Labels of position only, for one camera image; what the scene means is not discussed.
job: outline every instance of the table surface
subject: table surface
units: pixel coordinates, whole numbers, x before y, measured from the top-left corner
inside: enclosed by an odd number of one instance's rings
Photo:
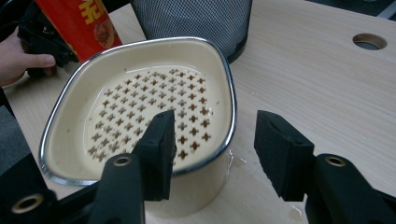
[[[123,43],[145,39],[131,6],[110,17]],[[358,34],[388,44],[361,49],[352,41]],[[50,111],[78,66],[4,88],[36,158]],[[315,144],[315,155],[349,159],[374,188],[396,196],[396,22],[302,0],[254,0],[246,49],[230,66],[237,126],[228,182],[201,211],[147,214],[147,223],[307,223],[304,203],[279,199],[262,171],[253,147],[257,110],[282,116]],[[59,198],[79,189],[47,183]]]

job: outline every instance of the cream container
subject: cream container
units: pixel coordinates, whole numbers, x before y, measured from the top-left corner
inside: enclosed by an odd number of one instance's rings
[[[90,185],[105,162],[131,152],[150,119],[175,111],[175,157],[169,201],[146,203],[164,217],[208,204],[228,174],[226,147],[235,129],[230,68],[219,48],[196,37],[172,37],[103,51],[70,77],[40,144],[46,176]]]

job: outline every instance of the black mesh basket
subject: black mesh basket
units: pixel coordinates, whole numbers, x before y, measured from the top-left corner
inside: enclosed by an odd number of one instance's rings
[[[229,63],[248,40],[252,0],[131,0],[146,39],[197,36],[215,43]]]

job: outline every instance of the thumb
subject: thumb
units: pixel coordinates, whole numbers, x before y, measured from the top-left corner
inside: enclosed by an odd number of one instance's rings
[[[49,54],[23,54],[20,64],[25,68],[46,68],[54,66],[56,62]]]

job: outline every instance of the red package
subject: red package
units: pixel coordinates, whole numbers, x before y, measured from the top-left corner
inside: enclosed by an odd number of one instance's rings
[[[35,0],[62,39],[85,62],[121,45],[102,0]]]

